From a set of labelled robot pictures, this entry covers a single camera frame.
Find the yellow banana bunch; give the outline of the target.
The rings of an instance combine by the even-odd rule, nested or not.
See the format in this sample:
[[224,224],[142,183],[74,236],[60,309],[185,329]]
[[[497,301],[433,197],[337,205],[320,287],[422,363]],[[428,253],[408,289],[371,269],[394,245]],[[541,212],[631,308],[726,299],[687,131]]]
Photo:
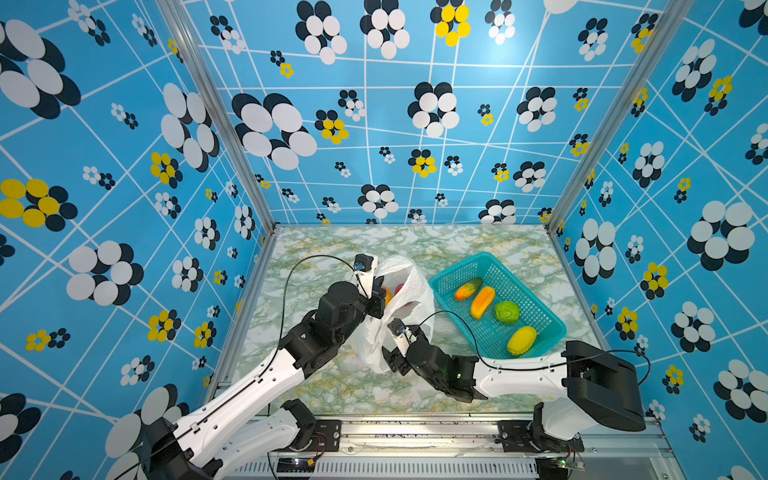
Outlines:
[[537,331],[531,326],[519,328],[509,339],[507,350],[513,356],[521,356],[527,353],[537,339]]

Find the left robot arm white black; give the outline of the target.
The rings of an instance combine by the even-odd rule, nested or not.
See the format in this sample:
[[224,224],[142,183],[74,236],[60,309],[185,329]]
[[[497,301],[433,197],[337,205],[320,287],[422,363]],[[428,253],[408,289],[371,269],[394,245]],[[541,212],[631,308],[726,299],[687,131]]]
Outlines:
[[175,386],[153,390],[110,432],[106,450],[117,460],[109,478],[221,479],[253,455],[290,445],[315,422],[301,401],[256,424],[251,419],[328,364],[366,317],[382,318],[384,307],[382,278],[364,272],[355,283],[336,282],[265,363],[206,405],[190,412]]

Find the orange yellow mango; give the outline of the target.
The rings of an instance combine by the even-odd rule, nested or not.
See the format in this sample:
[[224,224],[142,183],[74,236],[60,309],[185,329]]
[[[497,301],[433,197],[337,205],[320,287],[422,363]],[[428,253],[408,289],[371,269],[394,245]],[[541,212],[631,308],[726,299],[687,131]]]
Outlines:
[[470,315],[480,320],[496,297],[496,291],[491,286],[484,286],[474,297],[470,307]]

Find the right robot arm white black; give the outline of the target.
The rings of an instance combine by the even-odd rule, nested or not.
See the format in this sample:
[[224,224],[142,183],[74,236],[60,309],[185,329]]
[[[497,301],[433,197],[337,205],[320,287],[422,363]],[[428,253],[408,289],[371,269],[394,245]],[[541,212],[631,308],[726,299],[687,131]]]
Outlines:
[[394,340],[395,348],[381,349],[390,370],[414,372],[457,401],[540,397],[531,426],[536,435],[566,441],[595,425],[624,432],[646,427],[636,368],[583,341],[568,341],[562,352],[542,357],[487,360],[449,355],[409,330]]

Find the white plastic bag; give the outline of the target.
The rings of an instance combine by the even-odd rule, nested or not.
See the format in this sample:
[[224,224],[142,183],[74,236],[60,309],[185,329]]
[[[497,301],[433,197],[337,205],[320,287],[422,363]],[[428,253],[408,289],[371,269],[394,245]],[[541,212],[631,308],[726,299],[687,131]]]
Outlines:
[[375,373],[389,371],[382,347],[390,350],[397,342],[388,325],[399,318],[405,325],[417,325],[433,314],[435,298],[423,272],[416,263],[395,255],[379,261],[374,277],[383,278],[383,287],[392,294],[381,319],[367,316],[352,333],[347,344],[364,366]]

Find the teal plastic basket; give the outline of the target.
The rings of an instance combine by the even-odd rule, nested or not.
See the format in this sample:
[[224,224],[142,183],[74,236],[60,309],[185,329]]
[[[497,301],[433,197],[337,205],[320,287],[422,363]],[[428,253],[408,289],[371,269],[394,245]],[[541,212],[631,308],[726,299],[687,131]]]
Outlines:
[[[491,286],[496,297],[480,320],[470,315],[474,296],[456,301],[454,292],[467,281],[480,277],[483,287]],[[538,335],[532,348],[520,358],[544,356],[557,347],[567,333],[560,320],[533,292],[528,289],[500,260],[489,253],[479,253],[443,270],[429,280],[434,298],[448,312],[449,319],[469,341],[479,348],[479,354],[488,359],[513,359],[507,343],[521,327],[531,326]],[[504,324],[495,319],[494,307],[502,301],[515,302],[521,311],[514,324]]]

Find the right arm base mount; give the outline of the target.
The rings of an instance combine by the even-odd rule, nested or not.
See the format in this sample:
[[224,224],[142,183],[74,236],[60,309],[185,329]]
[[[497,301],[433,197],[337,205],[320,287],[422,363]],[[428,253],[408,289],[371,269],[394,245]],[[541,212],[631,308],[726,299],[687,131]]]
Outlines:
[[496,423],[498,435],[495,442],[506,453],[582,453],[584,445],[580,438],[562,440],[544,433],[533,421],[503,420]]

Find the green orange papaya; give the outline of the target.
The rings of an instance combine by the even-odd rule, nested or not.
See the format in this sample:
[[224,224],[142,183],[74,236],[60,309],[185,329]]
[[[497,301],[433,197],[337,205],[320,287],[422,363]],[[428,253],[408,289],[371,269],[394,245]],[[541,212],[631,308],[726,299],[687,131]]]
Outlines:
[[454,292],[454,299],[456,301],[465,301],[472,296],[474,296],[479,290],[481,290],[483,287],[483,279],[480,277],[475,277],[469,281],[467,281],[465,284],[461,285],[455,292]]

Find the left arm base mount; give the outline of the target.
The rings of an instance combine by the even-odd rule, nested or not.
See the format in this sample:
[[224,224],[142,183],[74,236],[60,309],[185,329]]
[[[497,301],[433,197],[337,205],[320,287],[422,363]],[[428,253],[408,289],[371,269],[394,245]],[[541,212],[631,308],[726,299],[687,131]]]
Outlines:
[[291,444],[276,449],[276,452],[337,452],[340,445],[341,429],[341,420],[316,420],[312,431],[303,428]]

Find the green fruit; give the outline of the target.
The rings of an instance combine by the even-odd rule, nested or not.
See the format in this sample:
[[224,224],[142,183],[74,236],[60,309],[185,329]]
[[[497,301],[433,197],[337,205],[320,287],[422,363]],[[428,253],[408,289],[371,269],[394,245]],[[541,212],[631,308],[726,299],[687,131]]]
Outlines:
[[495,319],[504,324],[517,323],[521,316],[520,307],[512,301],[502,301],[494,307]]

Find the yellow red peach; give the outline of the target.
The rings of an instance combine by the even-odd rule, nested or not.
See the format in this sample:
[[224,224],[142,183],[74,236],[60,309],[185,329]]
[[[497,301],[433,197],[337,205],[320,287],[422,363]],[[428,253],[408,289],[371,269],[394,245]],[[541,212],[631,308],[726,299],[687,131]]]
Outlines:
[[387,305],[392,300],[393,295],[392,295],[392,292],[387,287],[382,287],[382,288],[385,292],[385,305]]

